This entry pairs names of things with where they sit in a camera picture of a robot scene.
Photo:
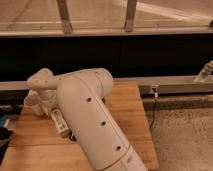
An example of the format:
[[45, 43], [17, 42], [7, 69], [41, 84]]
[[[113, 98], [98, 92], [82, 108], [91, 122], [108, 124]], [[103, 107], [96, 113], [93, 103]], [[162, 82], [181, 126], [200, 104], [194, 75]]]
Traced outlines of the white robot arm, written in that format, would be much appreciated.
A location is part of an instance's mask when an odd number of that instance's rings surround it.
[[104, 68], [54, 75], [47, 68], [27, 79], [48, 105], [57, 104], [94, 171], [148, 171], [103, 98], [113, 87]]

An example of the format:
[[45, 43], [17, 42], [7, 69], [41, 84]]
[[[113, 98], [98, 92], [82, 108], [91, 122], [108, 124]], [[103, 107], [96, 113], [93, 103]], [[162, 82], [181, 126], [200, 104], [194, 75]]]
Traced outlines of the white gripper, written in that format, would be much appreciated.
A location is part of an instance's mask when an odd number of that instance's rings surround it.
[[56, 91], [55, 90], [39, 90], [36, 91], [39, 103], [44, 108], [53, 108], [56, 106]]

